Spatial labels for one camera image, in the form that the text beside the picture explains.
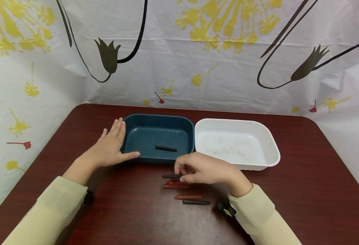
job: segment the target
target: white backdrop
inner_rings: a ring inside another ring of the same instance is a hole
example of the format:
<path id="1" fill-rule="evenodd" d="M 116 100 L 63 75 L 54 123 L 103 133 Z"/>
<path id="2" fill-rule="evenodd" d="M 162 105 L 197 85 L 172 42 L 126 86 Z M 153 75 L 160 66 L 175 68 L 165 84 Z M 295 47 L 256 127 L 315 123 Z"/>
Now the white backdrop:
<path id="1" fill-rule="evenodd" d="M 359 183 L 359 0 L 146 2 L 0 0 L 0 203 L 82 101 L 306 116 Z"/>

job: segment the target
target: beige sleeve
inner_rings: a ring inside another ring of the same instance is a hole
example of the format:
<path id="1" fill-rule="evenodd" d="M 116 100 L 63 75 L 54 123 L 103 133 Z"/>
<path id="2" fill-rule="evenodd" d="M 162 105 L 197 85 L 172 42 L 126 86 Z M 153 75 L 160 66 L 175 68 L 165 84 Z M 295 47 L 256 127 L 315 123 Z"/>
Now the beige sleeve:
<path id="1" fill-rule="evenodd" d="M 79 210 L 87 187 L 57 177 L 3 245 L 53 245 Z"/>
<path id="2" fill-rule="evenodd" d="M 248 194 L 229 195 L 229 200 L 237 221 L 256 245 L 301 245 L 260 186 L 253 184 Z"/>

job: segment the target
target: wooden table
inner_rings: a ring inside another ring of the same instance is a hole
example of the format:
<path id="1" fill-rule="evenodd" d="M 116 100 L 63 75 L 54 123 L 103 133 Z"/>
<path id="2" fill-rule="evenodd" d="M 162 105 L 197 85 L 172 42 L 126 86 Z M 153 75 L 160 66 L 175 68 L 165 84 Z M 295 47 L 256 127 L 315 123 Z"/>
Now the wooden table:
<path id="1" fill-rule="evenodd" d="M 359 185 L 317 125 L 293 116 L 84 104 L 76 107 L 0 207 L 0 244 L 42 191 L 98 139 L 113 120 L 133 113 L 259 121 L 272 132 L 280 163 L 245 175 L 275 203 L 303 245 L 359 245 Z M 179 193 L 202 193 L 215 204 L 222 185 L 162 190 L 172 166 L 143 163 L 103 169 L 92 178 L 95 199 L 58 243 L 75 245 L 253 244 L 237 222 L 213 206 L 185 206 Z"/>

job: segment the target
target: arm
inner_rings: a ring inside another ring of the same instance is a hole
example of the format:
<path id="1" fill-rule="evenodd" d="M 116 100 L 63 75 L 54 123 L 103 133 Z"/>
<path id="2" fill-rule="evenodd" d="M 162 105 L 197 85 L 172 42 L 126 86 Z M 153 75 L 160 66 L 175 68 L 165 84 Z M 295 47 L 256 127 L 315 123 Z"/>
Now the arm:
<path id="1" fill-rule="evenodd" d="M 138 157 L 122 154 L 125 123 L 116 119 L 109 133 L 104 129 L 97 143 L 77 158 L 62 177 L 57 177 L 37 199 L 2 245 L 53 245 L 84 201 L 87 181 L 99 167 Z"/>
<path id="2" fill-rule="evenodd" d="M 57 177 L 3 245 L 51 245 L 79 210 L 87 187 Z"/>
<path id="3" fill-rule="evenodd" d="M 301 245 L 260 186 L 250 184 L 242 173 L 228 185 L 235 217 L 256 245 Z"/>
<path id="4" fill-rule="evenodd" d="M 256 245 L 301 245 L 264 191 L 228 162 L 194 152 L 179 157 L 174 171 L 182 182 L 226 183 L 235 217 Z"/>

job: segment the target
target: plastic tray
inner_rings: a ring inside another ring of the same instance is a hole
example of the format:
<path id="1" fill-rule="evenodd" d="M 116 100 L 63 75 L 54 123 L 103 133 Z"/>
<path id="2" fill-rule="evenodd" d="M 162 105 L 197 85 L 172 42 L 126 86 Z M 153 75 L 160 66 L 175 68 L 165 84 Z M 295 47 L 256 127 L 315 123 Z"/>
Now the plastic tray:
<path id="1" fill-rule="evenodd" d="M 196 151 L 241 170 L 264 170 L 280 161 L 269 129 L 256 121 L 202 119 L 195 126 Z"/>
<path id="2" fill-rule="evenodd" d="M 182 116 L 132 114 L 124 119 L 126 135 L 121 152 L 140 152 L 138 160 L 174 163 L 178 156 L 194 151 L 194 125 Z M 177 152 L 156 150 L 160 145 Z"/>

